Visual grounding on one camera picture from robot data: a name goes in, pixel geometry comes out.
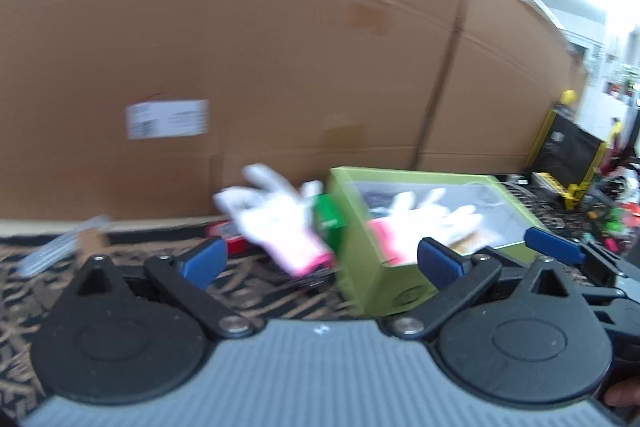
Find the person's right hand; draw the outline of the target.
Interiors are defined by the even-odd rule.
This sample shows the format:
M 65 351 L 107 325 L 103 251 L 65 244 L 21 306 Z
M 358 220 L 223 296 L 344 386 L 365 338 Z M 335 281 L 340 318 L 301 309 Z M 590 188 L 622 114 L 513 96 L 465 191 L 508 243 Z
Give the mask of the person's right hand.
M 604 402 L 608 407 L 638 407 L 640 405 L 640 381 L 621 381 L 606 392 Z

